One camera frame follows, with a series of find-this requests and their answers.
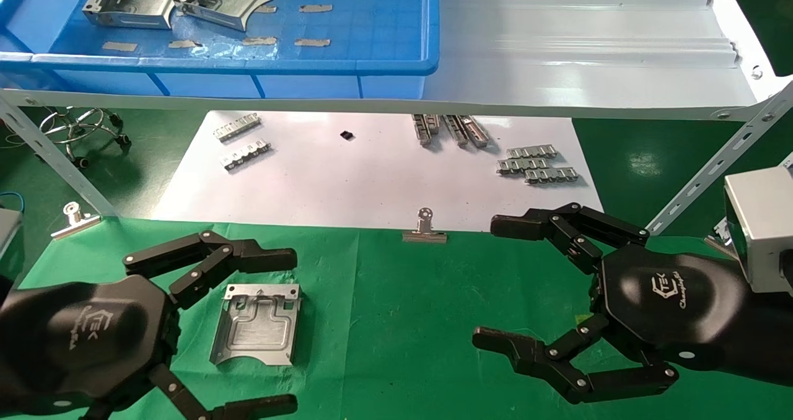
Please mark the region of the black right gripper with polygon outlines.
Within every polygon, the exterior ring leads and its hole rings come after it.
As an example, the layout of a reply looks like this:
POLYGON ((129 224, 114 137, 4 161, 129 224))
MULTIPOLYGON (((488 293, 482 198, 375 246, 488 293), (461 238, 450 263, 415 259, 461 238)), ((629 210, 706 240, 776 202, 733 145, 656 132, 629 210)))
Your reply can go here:
POLYGON ((730 260, 646 250, 646 229, 579 203, 495 215, 491 234, 547 240, 584 274, 601 269, 609 316, 638 347, 662 358, 640 351, 642 367, 589 374, 574 367, 572 360, 609 329, 603 315, 592 315, 551 344, 483 326, 474 330, 474 347, 502 354, 515 373, 545 381, 568 403, 660 395, 679 378, 664 361, 697 371, 745 371, 748 354, 737 329, 748 284, 730 260), (603 257, 592 240, 619 250, 603 257))

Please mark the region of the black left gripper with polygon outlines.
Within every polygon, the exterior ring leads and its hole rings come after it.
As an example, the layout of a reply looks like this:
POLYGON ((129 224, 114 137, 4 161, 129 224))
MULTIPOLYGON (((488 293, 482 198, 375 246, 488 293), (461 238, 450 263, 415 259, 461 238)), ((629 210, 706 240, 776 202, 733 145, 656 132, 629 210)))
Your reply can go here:
POLYGON ((297 262, 292 248, 264 250, 254 239, 207 230, 128 254, 121 281, 12 290, 1 313, 2 415, 88 408, 82 419, 109 419, 153 389, 185 419, 295 413, 293 394, 206 408, 169 364, 180 335, 178 308, 190 309, 236 271, 290 271, 297 262), (169 295, 148 281, 187 266, 169 295))

